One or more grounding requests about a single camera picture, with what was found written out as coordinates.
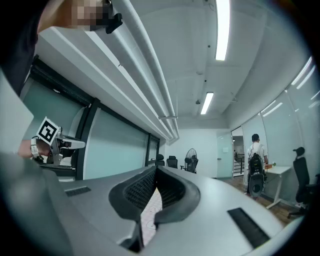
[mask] desk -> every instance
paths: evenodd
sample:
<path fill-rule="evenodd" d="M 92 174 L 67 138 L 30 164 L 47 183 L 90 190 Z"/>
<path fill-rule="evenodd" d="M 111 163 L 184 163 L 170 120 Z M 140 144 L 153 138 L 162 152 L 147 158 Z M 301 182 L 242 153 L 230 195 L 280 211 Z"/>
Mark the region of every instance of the desk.
<path fill-rule="evenodd" d="M 277 174 L 280 177 L 278 181 L 278 186 L 276 188 L 276 193 L 275 193 L 273 203 L 269 204 L 266 207 L 267 209 L 270 209 L 271 207 L 275 206 L 277 203 L 281 201 L 281 199 L 279 198 L 279 194 L 280 194 L 281 185 L 282 185 L 282 174 L 284 174 L 286 171 L 289 171 L 290 169 L 291 169 L 291 166 L 273 166 L 270 169 L 264 170 L 264 172 L 267 174 Z"/>

